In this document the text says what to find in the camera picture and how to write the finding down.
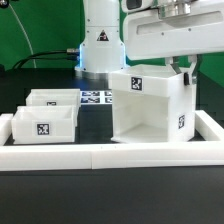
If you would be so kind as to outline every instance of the robot logo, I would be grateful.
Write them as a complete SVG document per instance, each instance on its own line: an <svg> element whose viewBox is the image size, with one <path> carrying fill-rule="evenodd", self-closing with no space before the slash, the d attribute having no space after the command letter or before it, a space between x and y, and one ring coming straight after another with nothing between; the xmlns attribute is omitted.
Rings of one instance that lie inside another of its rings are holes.
<svg viewBox="0 0 224 224"><path fill-rule="evenodd" d="M131 89L142 91L142 78L132 77L131 78Z"/></svg>
<svg viewBox="0 0 224 224"><path fill-rule="evenodd" d="M107 34L104 30L100 33L100 36L98 37L97 41L109 41Z"/></svg>

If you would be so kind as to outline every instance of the white plastic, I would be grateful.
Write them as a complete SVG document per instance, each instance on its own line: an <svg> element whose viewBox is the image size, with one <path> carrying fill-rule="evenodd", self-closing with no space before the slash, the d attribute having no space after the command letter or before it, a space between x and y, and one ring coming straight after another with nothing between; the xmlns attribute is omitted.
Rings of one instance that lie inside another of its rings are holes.
<svg viewBox="0 0 224 224"><path fill-rule="evenodd" d="M195 128L206 141L224 141L224 129L219 124L203 110L196 111L195 114Z"/></svg>
<svg viewBox="0 0 224 224"><path fill-rule="evenodd" d="M132 89L133 78L142 91ZM166 66L138 65L110 73L113 91L113 141L122 143L188 141L194 136L196 85Z"/></svg>
<svg viewBox="0 0 224 224"><path fill-rule="evenodd" d="M32 89L26 98L27 106L80 107L80 89Z"/></svg>
<svg viewBox="0 0 224 224"><path fill-rule="evenodd" d="M12 119L14 144L74 142L75 117L74 106L18 107Z"/></svg>
<svg viewBox="0 0 224 224"><path fill-rule="evenodd" d="M2 114L0 116L0 146L5 144L12 133L12 118L13 114Z"/></svg>
<svg viewBox="0 0 224 224"><path fill-rule="evenodd" d="M158 10L128 15L124 43L132 60L224 51L224 0L198 0L191 13L159 19Z"/></svg>
<svg viewBox="0 0 224 224"><path fill-rule="evenodd" d="M208 121L217 126L205 112L196 114L199 134ZM0 147L0 171L224 165L224 141L215 141L224 129L212 127L210 142Z"/></svg>
<svg viewBox="0 0 224 224"><path fill-rule="evenodd" d="M84 0L85 40L80 45L77 71L108 73L125 67L119 8L118 0ZM106 41L99 39L101 34Z"/></svg>

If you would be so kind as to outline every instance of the white box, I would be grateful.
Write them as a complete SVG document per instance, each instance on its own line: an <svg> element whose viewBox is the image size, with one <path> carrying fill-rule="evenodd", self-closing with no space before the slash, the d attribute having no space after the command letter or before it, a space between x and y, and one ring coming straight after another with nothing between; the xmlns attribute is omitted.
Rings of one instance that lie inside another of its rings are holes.
<svg viewBox="0 0 224 224"><path fill-rule="evenodd" d="M74 142L75 117L74 106L18 107L12 119L15 144Z"/></svg>
<svg viewBox="0 0 224 224"><path fill-rule="evenodd" d="M4 145L12 133L11 120L13 114L2 114L0 116L0 146Z"/></svg>
<svg viewBox="0 0 224 224"><path fill-rule="evenodd" d="M32 89L26 99L27 106L80 107L80 89Z"/></svg>
<svg viewBox="0 0 224 224"><path fill-rule="evenodd" d="M166 66L138 65L110 73L113 141L188 141L194 137L196 85Z"/></svg>

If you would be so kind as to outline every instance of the cable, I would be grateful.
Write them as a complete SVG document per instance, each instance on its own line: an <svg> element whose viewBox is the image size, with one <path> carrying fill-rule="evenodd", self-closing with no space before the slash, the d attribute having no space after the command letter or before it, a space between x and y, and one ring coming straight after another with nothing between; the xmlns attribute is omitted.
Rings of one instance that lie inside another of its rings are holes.
<svg viewBox="0 0 224 224"><path fill-rule="evenodd" d="M69 56L69 57L61 57L61 58L45 58L45 57L30 57L30 58L26 58L23 60L18 61L14 66L13 69L16 69L16 66L19 65L17 67L17 69L21 68L22 65L24 65L26 62L28 62L29 60L77 60L77 56Z"/></svg>
<svg viewBox="0 0 224 224"><path fill-rule="evenodd" d="M45 52L40 52L40 53L36 53L36 54L33 54L33 55L30 55L29 57L25 58L25 59L22 59L20 61L18 61L14 66L13 66L13 69L15 69L18 65L17 68L21 68L27 61L29 61L30 59L33 59L35 57L38 57L38 56L44 56L44 55L53 55L53 54L65 54L67 53L66 50L57 50L57 51L45 51Z"/></svg>
<svg viewBox="0 0 224 224"><path fill-rule="evenodd" d="M22 29L22 32L23 32L23 34L24 34L24 36L25 36L25 39L26 39L26 41L27 41L27 43L28 43L30 52L31 52L31 54L33 55L33 48L32 48L30 39L29 39L29 37L28 37L28 35L27 35L27 32L26 32L26 30L25 30L23 24L21 23L21 21L20 21L18 15L17 15L17 13L16 13L16 11L14 10L14 8L12 7L11 4L9 4L9 7L10 7L10 9L12 10L12 13L13 13L13 15L15 16L17 22L19 23L19 26L20 26L20 28ZM34 68L37 68L35 59L33 59L33 65L34 65Z"/></svg>

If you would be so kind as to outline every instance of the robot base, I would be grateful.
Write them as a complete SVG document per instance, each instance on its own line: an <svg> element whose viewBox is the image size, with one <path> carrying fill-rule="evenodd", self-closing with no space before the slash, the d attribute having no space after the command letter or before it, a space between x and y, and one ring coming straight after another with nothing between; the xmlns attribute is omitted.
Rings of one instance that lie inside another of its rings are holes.
<svg viewBox="0 0 224 224"><path fill-rule="evenodd" d="M76 77L94 80L108 80L108 73L93 73L85 71L75 71Z"/></svg>

